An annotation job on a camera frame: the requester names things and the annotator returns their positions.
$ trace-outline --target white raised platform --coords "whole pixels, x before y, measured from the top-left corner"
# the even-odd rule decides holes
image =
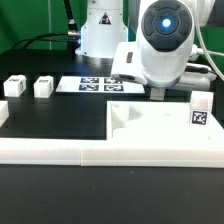
[[[128,105],[129,116],[114,121],[112,105],[121,109]],[[0,163],[224,167],[222,127],[212,115],[207,127],[190,126],[189,107],[188,103],[108,102],[107,140],[2,138]]]

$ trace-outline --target small white cube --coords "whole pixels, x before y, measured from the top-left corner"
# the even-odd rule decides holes
[[[40,76],[34,83],[34,97],[48,98],[54,90],[54,79],[52,76]]]
[[[26,77],[24,75],[12,75],[3,85],[5,96],[19,97],[26,89]]]
[[[190,125],[207,127],[212,113],[213,93],[193,91],[190,101]]]
[[[9,117],[9,109],[7,101],[0,101],[0,127]]]

